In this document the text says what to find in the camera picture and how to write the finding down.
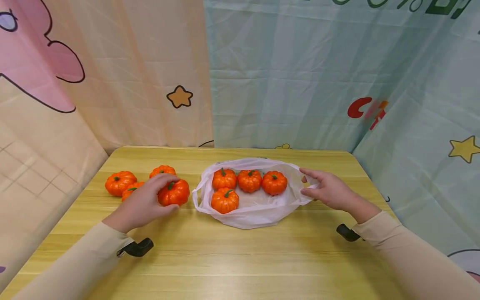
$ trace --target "pumpkin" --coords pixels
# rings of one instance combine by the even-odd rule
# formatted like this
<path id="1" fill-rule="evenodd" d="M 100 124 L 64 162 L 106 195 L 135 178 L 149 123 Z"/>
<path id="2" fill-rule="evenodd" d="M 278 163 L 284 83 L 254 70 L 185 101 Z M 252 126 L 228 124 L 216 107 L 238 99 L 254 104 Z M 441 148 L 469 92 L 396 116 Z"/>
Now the pumpkin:
<path id="1" fill-rule="evenodd" d="M 190 196 L 190 187 L 188 183 L 180 179 L 177 182 L 170 182 L 158 192 L 158 203 L 162 206 L 177 204 L 181 206 L 188 201 Z"/>
<path id="2" fill-rule="evenodd" d="M 110 195 L 121 197 L 122 193 L 127 189 L 127 187 L 136 182 L 137 178 L 132 172 L 122 171 L 110 175 L 105 182 L 105 188 Z"/>
<path id="3" fill-rule="evenodd" d="M 237 186 L 237 175 L 230 169 L 221 168 L 213 174 L 212 186 L 215 190 L 221 188 L 235 189 Z"/>
<path id="4" fill-rule="evenodd" d="M 239 207 L 240 198 L 233 189 L 221 188 L 213 193 L 210 206 L 221 214 L 227 214 Z"/>
<path id="5" fill-rule="evenodd" d="M 121 195 L 121 201 L 125 201 L 125 199 L 128 198 L 128 196 L 130 196 L 136 189 L 138 189 L 139 187 L 141 187 L 145 182 L 136 182 L 134 184 L 131 184 L 127 187 L 127 189 L 125 191 L 123 191 L 122 195 Z"/>
<path id="6" fill-rule="evenodd" d="M 171 166 L 158 166 L 155 169 L 153 169 L 152 173 L 150 173 L 150 178 L 152 178 L 156 174 L 165 174 L 165 173 L 177 175 L 177 173 L 175 172 L 175 169 L 172 168 Z"/>
<path id="7" fill-rule="evenodd" d="M 287 188 L 288 180 L 280 172 L 269 171 L 264 175 L 262 181 L 262 188 L 264 191 L 272 196 L 279 195 Z"/>
<path id="8" fill-rule="evenodd" d="M 237 176 L 239 188 L 244 192 L 254 192 L 262 186 L 262 175 L 257 170 L 242 170 Z"/>

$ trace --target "orange star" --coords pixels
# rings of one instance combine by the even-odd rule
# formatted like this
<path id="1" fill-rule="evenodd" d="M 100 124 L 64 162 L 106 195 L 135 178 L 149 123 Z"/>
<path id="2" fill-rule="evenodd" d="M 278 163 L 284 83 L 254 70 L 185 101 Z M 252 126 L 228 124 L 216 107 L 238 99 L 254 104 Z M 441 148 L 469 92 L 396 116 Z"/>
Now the orange star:
<path id="1" fill-rule="evenodd" d="M 472 162 L 473 155 L 480 153 L 480 147 L 475 145 L 475 135 L 472 135 L 464 141 L 450 141 L 450 144 L 453 149 L 448 156 L 460 156 L 469 164 Z"/>
<path id="2" fill-rule="evenodd" d="M 167 99 L 170 100 L 174 108 L 180 108 L 181 106 L 191 106 L 190 99 L 193 97 L 193 93 L 185 90 L 181 85 L 178 85 L 175 90 L 167 94 Z"/>

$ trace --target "beige sleeve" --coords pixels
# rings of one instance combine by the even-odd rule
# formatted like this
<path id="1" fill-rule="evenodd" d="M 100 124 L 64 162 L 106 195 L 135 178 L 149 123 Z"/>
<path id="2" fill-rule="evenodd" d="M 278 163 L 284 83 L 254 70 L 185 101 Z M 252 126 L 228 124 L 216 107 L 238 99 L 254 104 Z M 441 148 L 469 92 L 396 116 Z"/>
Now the beige sleeve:
<path id="1" fill-rule="evenodd" d="M 126 234 L 99 223 L 13 299 L 83 299 L 117 264 L 117 252 L 132 241 Z"/>
<path id="2" fill-rule="evenodd" d="M 387 212 L 353 230 L 380 253 L 415 299 L 480 299 L 477 281 Z"/>

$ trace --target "black clip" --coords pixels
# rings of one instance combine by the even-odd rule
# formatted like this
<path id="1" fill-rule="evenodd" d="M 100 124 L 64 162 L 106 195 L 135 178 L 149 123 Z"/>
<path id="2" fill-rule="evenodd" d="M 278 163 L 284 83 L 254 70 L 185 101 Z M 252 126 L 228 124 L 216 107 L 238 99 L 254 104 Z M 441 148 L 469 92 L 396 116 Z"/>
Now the black clip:
<path id="1" fill-rule="evenodd" d="M 356 241 L 360 238 L 355 231 L 348 228 L 345 224 L 338 225 L 336 231 L 347 241 Z"/>
<path id="2" fill-rule="evenodd" d="M 153 248 L 153 242 L 151 239 L 146 238 L 143 241 L 139 242 L 138 244 L 136 242 L 131 242 L 130 244 L 126 245 L 120 251 L 118 251 L 117 256 L 120 256 L 123 252 L 127 252 L 131 256 L 135 257 L 142 257 L 147 252 L 150 251 L 150 249 Z"/>

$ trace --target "white plastic bag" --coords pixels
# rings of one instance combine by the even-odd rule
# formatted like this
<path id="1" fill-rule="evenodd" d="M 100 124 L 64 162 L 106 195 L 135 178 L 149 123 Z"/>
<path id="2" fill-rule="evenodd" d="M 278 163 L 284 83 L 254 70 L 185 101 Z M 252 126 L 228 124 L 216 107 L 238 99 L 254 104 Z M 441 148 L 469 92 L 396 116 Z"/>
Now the white plastic bag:
<path id="1" fill-rule="evenodd" d="M 214 193 L 212 187 L 213 174 L 221 168 L 229 168 L 238 173 L 241 170 L 257 169 L 261 172 L 279 171 L 288 180 L 285 191 L 276 196 L 270 196 L 259 189 L 254 193 L 245 193 L 238 186 L 235 192 L 240 197 L 238 209 L 221 214 L 210 206 L 210 201 Z M 252 229 L 276 225 L 281 219 L 288 216 L 300 205 L 309 203 L 312 198 L 300 194 L 303 188 L 299 167 L 288 164 L 279 160 L 271 160 L 268 158 L 242 158 L 237 160 L 229 160 L 218 162 L 209 166 L 203 173 L 198 186 L 192 192 L 192 199 L 195 208 L 202 213 L 209 214 L 225 225 L 241 229 Z M 308 183 L 312 184 L 311 188 L 317 187 L 318 182 L 307 176 Z M 201 191 L 202 201 L 198 203 L 198 191 Z"/>

